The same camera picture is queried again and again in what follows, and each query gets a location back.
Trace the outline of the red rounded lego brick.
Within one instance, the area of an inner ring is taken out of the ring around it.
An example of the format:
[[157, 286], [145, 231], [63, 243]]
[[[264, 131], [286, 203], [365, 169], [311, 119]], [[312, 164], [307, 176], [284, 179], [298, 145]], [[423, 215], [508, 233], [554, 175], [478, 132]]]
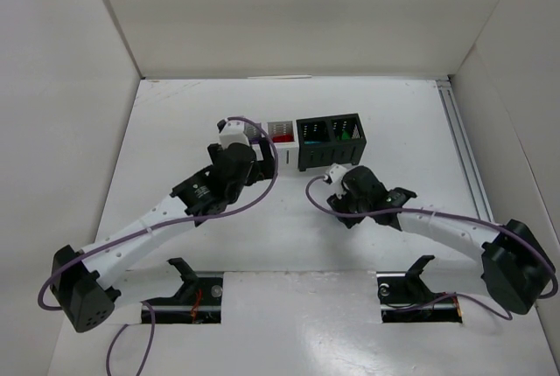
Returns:
[[274, 143], [291, 143], [294, 141], [294, 135], [292, 133], [274, 134], [272, 141]]

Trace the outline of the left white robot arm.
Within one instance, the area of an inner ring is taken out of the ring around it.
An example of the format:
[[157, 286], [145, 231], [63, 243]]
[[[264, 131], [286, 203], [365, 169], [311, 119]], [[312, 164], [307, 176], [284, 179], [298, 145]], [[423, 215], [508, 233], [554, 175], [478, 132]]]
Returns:
[[260, 181], [274, 183], [278, 154], [266, 139], [255, 151], [245, 143], [222, 148], [211, 144], [211, 164], [171, 189], [142, 218], [103, 243], [79, 251], [61, 248], [53, 257], [50, 290], [78, 333], [91, 331], [117, 309], [152, 299], [182, 304], [199, 289], [200, 279], [180, 258], [161, 267], [134, 265], [164, 245], [203, 223], [233, 214], [242, 190]]

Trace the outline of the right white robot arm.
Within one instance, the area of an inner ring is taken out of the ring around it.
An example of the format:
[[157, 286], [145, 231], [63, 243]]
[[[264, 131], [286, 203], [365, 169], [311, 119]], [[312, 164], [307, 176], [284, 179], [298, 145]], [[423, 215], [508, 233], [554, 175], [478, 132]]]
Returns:
[[423, 236], [470, 258], [480, 270], [482, 288], [503, 309], [527, 314], [539, 299], [559, 290], [556, 267], [533, 232], [511, 219], [499, 225], [472, 217], [406, 204], [417, 195], [402, 187], [387, 189], [366, 166], [333, 164], [325, 182], [336, 187], [327, 199], [346, 227], [365, 218], [396, 231]]

